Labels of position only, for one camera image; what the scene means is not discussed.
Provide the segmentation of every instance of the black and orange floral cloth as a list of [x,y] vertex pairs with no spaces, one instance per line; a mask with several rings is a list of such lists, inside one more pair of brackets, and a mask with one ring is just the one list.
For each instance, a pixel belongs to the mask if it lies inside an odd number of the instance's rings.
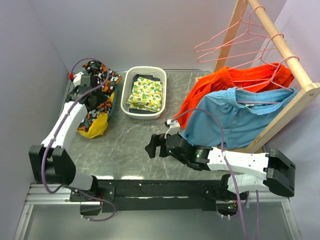
[[[82,66],[87,74],[91,76],[97,76],[98,84],[104,82],[107,78],[108,72],[105,65],[99,61],[89,61]],[[84,120],[80,123],[78,131],[88,132],[89,128],[92,126],[93,122],[99,118],[100,113],[109,114],[112,108],[113,99],[111,98],[115,91],[116,85],[121,81],[122,76],[118,75],[116,72],[109,69],[109,78],[105,85],[100,88],[97,95],[97,103],[95,109],[87,109],[88,114]]]

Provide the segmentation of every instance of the lemon print fabric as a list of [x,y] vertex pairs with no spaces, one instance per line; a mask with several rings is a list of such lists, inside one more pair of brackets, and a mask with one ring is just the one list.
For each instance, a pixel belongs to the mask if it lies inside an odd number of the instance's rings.
[[129,99],[126,103],[131,109],[159,112],[162,105],[161,81],[152,81],[147,78],[138,77],[134,82]]

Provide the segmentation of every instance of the white wall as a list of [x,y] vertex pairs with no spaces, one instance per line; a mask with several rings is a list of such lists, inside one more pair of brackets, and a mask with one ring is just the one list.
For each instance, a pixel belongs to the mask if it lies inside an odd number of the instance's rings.
[[0,7],[0,239],[13,239],[29,185],[28,151],[58,119],[67,71],[26,0]]
[[[320,20],[318,0],[289,0],[275,25],[314,82],[320,82]],[[277,51],[265,55],[267,62],[280,61]],[[297,82],[292,84],[299,88]],[[296,116],[267,144],[281,150],[296,164],[294,214],[304,240],[320,235],[320,97]]]
[[[145,65],[212,71],[215,63],[197,63],[199,54],[193,49],[228,27],[236,3],[236,0],[29,1],[68,70],[78,59],[92,56],[115,71]],[[261,0],[274,21],[285,2]],[[248,7],[246,20],[250,11]],[[242,24],[239,33],[245,28]],[[223,38],[223,35],[216,38],[210,47],[221,45]],[[230,55],[247,53],[248,49],[257,51],[262,42],[234,46]],[[210,59],[217,58],[218,53]],[[254,57],[233,58],[227,65],[235,66]]]

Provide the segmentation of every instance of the light blue garment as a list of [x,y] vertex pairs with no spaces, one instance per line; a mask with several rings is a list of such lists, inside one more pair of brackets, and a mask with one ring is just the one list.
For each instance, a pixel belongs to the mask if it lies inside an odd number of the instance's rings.
[[[205,95],[196,108],[209,111],[219,120],[226,148],[242,148],[248,146],[298,93],[290,89],[293,92],[282,88],[256,93],[228,88]],[[246,106],[237,101],[279,103]],[[217,122],[202,111],[193,111],[180,134],[192,145],[214,147],[222,141]]]

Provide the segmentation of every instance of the basket rim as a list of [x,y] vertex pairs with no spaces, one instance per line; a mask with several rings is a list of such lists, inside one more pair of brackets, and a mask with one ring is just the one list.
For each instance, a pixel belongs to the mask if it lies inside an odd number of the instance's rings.
[[[134,69],[141,69],[141,68],[145,68],[145,69],[155,69],[155,70],[159,70],[160,72],[162,72],[164,74],[164,82],[165,82],[165,89],[164,89],[164,100],[163,100],[163,104],[162,104],[162,107],[161,107],[161,110],[158,111],[158,112],[155,112],[155,113],[151,113],[151,114],[139,114],[139,113],[132,113],[132,112],[129,112],[127,110],[124,109],[123,107],[123,98],[124,98],[124,90],[125,90],[125,85],[126,85],[126,82],[127,82],[127,76],[128,76],[128,73],[130,71],[133,71]],[[120,107],[121,107],[121,110],[127,114],[127,115],[130,115],[130,116],[136,116],[136,117],[155,117],[157,115],[160,116],[160,114],[165,110],[165,107],[166,107],[166,98],[167,98],[167,74],[166,72],[160,68],[160,67],[156,67],[156,66],[134,66],[132,68],[130,68],[126,74],[125,74],[125,79],[124,79],[124,85],[123,85],[123,89],[122,89],[122,94],[121,94],[121,101],[120,101]]]

